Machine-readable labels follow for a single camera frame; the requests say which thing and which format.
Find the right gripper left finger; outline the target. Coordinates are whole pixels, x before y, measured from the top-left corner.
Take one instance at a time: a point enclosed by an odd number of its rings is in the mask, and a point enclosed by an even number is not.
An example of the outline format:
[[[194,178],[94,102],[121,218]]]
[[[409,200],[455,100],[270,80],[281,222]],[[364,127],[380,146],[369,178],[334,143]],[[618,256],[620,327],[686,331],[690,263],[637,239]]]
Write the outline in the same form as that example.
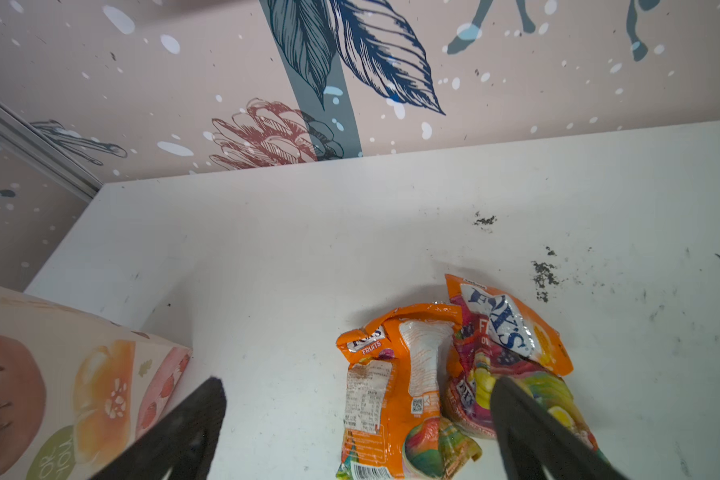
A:
[[[226,412],[222,381],[210,377],[93,477],[205,479]]]

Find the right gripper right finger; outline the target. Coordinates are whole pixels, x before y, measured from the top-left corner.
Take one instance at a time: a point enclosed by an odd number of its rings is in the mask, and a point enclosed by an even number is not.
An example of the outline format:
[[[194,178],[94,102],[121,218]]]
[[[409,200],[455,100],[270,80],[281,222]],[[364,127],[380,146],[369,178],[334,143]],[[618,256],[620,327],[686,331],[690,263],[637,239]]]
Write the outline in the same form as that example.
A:
[[[490,408],[509,479],[626,479],[514,380],[497,381]]]

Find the orange Fox's candy bag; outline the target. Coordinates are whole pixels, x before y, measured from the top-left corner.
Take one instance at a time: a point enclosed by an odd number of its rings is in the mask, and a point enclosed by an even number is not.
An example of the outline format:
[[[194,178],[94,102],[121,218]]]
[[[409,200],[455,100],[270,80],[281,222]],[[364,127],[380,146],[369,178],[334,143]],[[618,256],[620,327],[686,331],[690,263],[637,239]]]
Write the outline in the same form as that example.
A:
[[[563,377],[573,364],[559,333],[515,296],[447,275],[450,302],[462,326],[452,337],[445,416],[472,437],[496,437],[490,402],[502,377],[516,381],[542,408],[604,458]]]

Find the beige paper bag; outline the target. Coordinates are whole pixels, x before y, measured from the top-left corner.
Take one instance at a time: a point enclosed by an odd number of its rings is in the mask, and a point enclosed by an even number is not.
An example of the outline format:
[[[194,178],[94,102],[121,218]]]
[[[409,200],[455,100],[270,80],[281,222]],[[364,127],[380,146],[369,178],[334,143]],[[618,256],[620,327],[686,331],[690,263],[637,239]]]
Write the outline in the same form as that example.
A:
[[[0,479],[87,479],[161,418],[192,352],[0,287]]]

